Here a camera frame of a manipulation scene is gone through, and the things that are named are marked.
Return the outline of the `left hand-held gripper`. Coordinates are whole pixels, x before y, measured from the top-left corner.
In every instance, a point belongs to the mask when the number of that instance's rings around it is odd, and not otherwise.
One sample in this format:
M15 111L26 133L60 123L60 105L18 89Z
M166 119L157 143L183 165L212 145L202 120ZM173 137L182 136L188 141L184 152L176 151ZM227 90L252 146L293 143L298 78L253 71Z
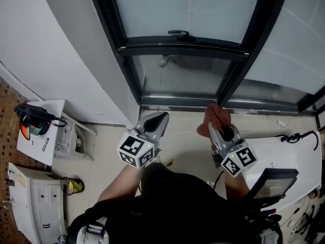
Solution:
M142 117L117 145L119 158L135 168L145 167L156 156L159 140L169 123L167 112L155 112Z

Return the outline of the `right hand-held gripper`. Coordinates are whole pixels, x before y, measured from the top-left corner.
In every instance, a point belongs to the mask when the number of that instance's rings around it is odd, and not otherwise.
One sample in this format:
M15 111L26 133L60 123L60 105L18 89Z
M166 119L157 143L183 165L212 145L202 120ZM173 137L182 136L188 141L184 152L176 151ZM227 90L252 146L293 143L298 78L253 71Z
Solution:
M232 177L237 177L248 171L258 161L258 158L253 148L248 145L245 138L241 136L237 128L233 128L234 137L233 143L239 149L228 153L227 145L221 136L220 130L212 127L212 123L208 123L210 138L216 151L221 157L224 157L220 162L220 166Z

